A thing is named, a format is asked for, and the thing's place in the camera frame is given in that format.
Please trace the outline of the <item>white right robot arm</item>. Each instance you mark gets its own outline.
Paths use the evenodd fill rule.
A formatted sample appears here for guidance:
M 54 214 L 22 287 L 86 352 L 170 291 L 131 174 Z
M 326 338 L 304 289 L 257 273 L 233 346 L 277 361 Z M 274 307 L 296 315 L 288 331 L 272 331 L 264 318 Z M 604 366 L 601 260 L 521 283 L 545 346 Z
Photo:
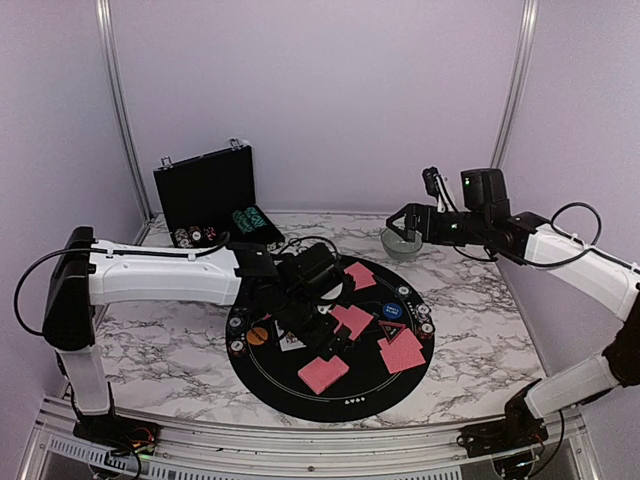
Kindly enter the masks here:
M 570 344 L 572 364 L 560 365 L 548 378 L 528 387 L 506 406 L 495 438 L 515 448 L 534 431 L 541 419 L 568 406 L 590 402 L 613 390 L 639 384 L 639 267 L 599 249 L 558 227 L 539 214 L 513 214 L 506 200 L 483 202 L 463 210 L 409 203 L 386 220 L 403 240 L 420 238 L 426 244 L 448 247 L 477 245 L 491 254 L 530 270 L 527 283 L 514 269 L 505 268 L 507 283 L 524 307 L 527 321 L 534 314 L 547 317 L 534 328 L 534 340 L 543 349 L 545 333 L 569 337 L 566 327 L 552 321 L 569 313 L 580 300 L 596 313 L 617 322 L 606 328 L 608 341 L 590 340 L 581 333 Z M 530 285 L 534 291 L 525 293 Z

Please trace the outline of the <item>blue small blind button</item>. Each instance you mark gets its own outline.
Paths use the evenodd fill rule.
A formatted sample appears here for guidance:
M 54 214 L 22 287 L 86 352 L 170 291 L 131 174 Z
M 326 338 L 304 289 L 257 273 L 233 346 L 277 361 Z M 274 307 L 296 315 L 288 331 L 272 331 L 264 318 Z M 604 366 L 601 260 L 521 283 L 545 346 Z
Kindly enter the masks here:
M 387 303 L 383 306 L 383 315 L 389 320 L 398 320 L 403 315 L 403 309 L 396 303 Z

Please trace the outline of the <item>red playing card deck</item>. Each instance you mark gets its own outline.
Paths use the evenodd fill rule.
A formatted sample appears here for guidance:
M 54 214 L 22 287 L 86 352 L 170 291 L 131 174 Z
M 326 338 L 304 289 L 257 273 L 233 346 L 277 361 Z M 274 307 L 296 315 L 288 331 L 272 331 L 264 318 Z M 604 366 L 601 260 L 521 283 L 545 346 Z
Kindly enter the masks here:
M 338 356 L 330 360 L 318 357 L 302 367 L 298 377 L 316 394 L 319 395 L 349 371 L 349 366 Z

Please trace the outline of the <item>orange big blind button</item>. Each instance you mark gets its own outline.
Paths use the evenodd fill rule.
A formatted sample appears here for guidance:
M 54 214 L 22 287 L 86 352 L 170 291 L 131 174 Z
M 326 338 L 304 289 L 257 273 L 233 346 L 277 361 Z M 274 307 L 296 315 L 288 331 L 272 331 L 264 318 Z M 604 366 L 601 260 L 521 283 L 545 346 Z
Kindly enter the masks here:
M 246 339 L 252 346 L 261 346 L 268 342 L 269 332 L 263 327 L 251 327 L 246 334 Z

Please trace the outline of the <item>red triangular all-in marker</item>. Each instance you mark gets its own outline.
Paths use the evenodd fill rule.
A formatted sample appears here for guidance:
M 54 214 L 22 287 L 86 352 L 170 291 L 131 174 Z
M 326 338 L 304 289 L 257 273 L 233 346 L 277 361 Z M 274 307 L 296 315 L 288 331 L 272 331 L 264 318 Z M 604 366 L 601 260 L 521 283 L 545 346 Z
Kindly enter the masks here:
M 378 322 L 382 329 L 388 344 L 391 344 L 395 338 L 406 329 L 406 325 L 398 322 L 382 321 Z

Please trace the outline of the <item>jack of hearts card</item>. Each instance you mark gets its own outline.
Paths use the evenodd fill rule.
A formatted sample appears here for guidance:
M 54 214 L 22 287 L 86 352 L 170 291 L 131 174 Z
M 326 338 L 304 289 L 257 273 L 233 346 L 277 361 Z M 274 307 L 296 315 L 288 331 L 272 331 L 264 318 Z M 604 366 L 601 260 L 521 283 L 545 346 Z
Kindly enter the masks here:
M 278 323 L 275 323 L 277 339 L 282 352 L 289 352 L 303 349 L 306 347 L 304 343 L 299 341 L 295 335 L 285 332 Z

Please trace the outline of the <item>red card dealt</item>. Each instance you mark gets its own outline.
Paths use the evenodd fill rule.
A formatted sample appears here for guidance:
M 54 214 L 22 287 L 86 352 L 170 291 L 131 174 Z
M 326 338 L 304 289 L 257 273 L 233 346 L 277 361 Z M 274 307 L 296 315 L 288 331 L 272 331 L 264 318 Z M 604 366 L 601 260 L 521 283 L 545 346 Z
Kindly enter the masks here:
M 416 338 L 411 330 L 405 329 L 399 333 L 392 341 L 386 338 L 378 340 L 378 345 L 382 350 L 395 349 L 395 350 L 421 350 L 422 344 Z
M 399 373 L 414 367 L 424 365 L 424 359 L 419 349 L 392 349 L 380 351 L 382 360 L 390 374 Z

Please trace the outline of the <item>green 50 chip stack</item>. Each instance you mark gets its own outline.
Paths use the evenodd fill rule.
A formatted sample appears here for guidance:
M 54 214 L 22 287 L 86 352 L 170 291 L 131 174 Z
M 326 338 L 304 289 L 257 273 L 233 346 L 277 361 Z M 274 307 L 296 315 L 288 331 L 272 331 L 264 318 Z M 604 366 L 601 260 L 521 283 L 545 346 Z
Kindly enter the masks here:
M 238 337 L 245 332 L 245 320 L 241 316 L 233 315 L 228 318 L 226 324 L 226 334 L 229 337 Z

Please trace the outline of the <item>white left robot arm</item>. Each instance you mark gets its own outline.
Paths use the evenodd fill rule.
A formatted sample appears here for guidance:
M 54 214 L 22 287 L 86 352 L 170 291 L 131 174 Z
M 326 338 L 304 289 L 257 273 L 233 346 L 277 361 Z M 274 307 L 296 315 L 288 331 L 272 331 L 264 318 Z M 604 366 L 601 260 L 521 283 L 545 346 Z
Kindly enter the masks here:
M 125 438 L 95 340 L 94 310 L 129 301 L 188 301 L 231 306 L 243 297 L 251 312 L 269 315 L 325 360 L 344 351 L 350 330 L 328 310 L 353 292 L 355 280 L 327 242 L 302 253 L 272 254 L 262 244 L 233 242 L 224 233 L 204 249 L 150 248 L 97 240 L 82 226 L 53 260 L 38 335 L 55 350 L 86 426 L 106 445 Z

